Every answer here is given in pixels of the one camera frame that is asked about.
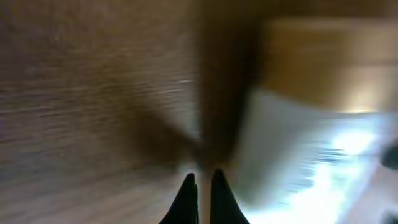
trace white cylindrical container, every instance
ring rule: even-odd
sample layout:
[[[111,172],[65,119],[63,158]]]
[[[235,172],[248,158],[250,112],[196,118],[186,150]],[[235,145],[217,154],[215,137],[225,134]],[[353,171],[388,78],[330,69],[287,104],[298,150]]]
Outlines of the white cylindrical container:
[[[250,95],[229,181],[251,224],[333,224],[393,137],[391,22],[284,19],[271,69]]]

